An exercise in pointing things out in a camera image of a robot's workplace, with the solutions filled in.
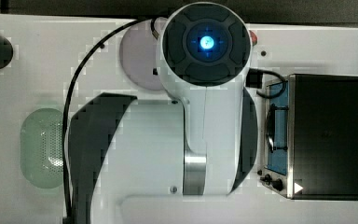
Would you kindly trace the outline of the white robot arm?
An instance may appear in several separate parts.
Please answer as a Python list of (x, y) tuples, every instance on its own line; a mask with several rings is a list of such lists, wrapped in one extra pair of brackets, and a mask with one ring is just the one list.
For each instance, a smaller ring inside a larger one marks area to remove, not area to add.
[(252, 40), (231, 9), (177, 9), (156, 48), (164, 101), (102, 93), (71, 120), (73, 208), (66, 224), (124, 224), (130, 198), (227, 196), (251, 170), (255, 104), (245, 87)]

